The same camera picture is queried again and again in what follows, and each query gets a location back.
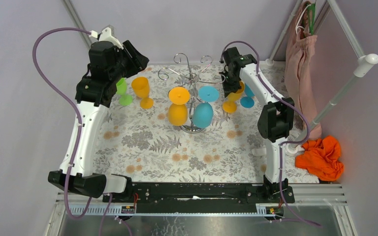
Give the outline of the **orange wine glass back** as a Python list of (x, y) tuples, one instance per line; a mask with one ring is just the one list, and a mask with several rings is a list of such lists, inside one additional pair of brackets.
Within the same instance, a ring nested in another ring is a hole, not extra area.
[(152, 108), (154, 101), (149, 97), (150, 85), (146, 77), (137, 77), (132, 83), (131, 87), (138, 98), (141, 98), (140, 107), (142, 109)]

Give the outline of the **orange wine glass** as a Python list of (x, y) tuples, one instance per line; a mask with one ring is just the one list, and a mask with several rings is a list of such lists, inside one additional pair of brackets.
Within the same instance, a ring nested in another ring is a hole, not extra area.
[(239, 83), (241, 88), (236, 92), (230, 92), (227, 96), (227, 100), (222, 105), (222, 109), (229, 114), (234, 113), (237, 110), (236, 101), (241, 98), (245, 90), (244, 82), (240, 81)]
[(168, 120), (173, 126), (180, 126), (188, 120), (186, 103), (190, 99), (189, 91), (184, 87), (175, 87), (170, 90), (168, 98), (171, 105), (168, 111)]
[(141, 98), (140, 107), (142, 109), (152, 108), (154, 101), (149, 97), (150, 85), (146, 77), (137, 77), (132, 83), (131, 87), (138, 98)]

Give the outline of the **blue wine glass back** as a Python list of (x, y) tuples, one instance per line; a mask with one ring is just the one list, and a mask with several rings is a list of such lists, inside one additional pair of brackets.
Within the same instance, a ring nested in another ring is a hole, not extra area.
[(244, 89), (245, 96), (240, 99), (240, 104), (244, 108), (252, 108), (255, 104), (254, 102), (254, 93), (250, 89), (250, 87), (245, 84), (245, 89)]

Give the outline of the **blue wine glass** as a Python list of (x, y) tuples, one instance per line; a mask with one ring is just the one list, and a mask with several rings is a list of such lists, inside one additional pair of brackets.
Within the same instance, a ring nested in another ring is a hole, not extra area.
[(250, 89), (250, 87), (245, 84), (245, 89), (244, 89), (245, 96), (240, 99), (240, 104), (244, 108), (252, 108), (255, 104), (254, 102), (254, 93)]
[(192, 122), (198, 128), (206, 128), (212, 123), (213, 107), (211, 103), (218, 100), (219, 92), (213, 86), (202, 86), (198, 91), (198, 97), (202, 103), (195, 107)]

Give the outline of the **green wine glass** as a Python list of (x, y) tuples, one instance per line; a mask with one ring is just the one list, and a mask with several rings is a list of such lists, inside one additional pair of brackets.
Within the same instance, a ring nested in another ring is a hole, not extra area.
[(116, 89), (117, 89), (116, 94), (120, 96), (119, 97), (119, 104), (120, 105), (128, 106), (133, 102), (132, 96), (127, 94), (127, 84), (126, 84), (125, 78), (121, 78), (116, 83)]

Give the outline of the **blue wine glass front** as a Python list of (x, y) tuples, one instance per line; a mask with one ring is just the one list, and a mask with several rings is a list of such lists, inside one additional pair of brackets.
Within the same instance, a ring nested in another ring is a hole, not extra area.
[(212, 123), (213, 107), (211, 103), (218, 100), (219, 92), (213, 86), (202, 86), (198, 91), (198, 97), (202, 103), (195, 107), (192, 122), (198, 128), (206, 128)]

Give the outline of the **orange wine glass front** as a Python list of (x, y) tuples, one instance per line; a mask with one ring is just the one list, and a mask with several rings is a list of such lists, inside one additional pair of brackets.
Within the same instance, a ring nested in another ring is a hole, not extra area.
[(189, 91), (184, 87), (175, 87), (170, 90), (168, 98), (171, 105), (168, 111), (168, 120), (173, 126), (180, 126), (188, 120), (186, 103), (190, 99)]

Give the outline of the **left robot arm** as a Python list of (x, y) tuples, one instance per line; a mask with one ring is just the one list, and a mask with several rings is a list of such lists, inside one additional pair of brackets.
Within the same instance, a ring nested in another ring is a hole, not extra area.
[(107, 116), (116, 84), (146, 69), (149, 59), (128, 40), (120, 48), (109, 41), (99, 41), (89, 49), (87, 72), (76, 86), (75, 120), (66, 156), (56, 171), (50, 171), (48, 182), (61, 190), (98, 198), (114, 193), (121, 202), (132, 198), (131, 178), (94, 172), (96, 141)]

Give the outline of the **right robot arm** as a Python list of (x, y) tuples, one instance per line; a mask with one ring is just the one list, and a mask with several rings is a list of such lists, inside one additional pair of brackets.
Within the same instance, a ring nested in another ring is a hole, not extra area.
[(225, 64), (220, 72), (224, 96), (230, 99), (241, 88), (250, 89), (262, 107), (257, 122), (258, 131), (265, 140), (267, 157), (262, 195), (266, 201), (274, 203), (288, 187), (282, 143), (287, 141), (293, 128), (294, 102), (284, 98), (271, 85), (251, 54), (241, 55), (236, 47), (226, 47), (220, 61)]

